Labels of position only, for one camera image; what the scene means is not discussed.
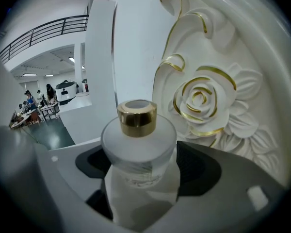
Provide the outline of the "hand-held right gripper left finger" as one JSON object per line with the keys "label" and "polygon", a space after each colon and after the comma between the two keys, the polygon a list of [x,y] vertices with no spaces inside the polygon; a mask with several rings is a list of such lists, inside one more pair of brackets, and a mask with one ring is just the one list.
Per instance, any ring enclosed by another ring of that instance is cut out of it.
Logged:
{"label": "hand-held right gripper left finger", "polygon": [[99,145],[99,141],[87,141],[50,151],[36,151],[44,182],[59,210],[65,233],[126,232],[125,228],[87,204],[92,201],[108,209],[104,181],[88,177],[75,164],[77,156]]}

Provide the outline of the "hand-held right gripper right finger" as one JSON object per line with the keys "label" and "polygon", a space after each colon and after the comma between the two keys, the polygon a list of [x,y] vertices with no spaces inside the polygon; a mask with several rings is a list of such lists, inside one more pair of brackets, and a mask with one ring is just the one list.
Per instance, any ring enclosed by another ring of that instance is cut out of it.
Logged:
{"label": "hand-held right gripper right finger", "polygon": [[278,205],[285,188],[238,155],[177,142],[176,204],[148,233],[248,233]]}

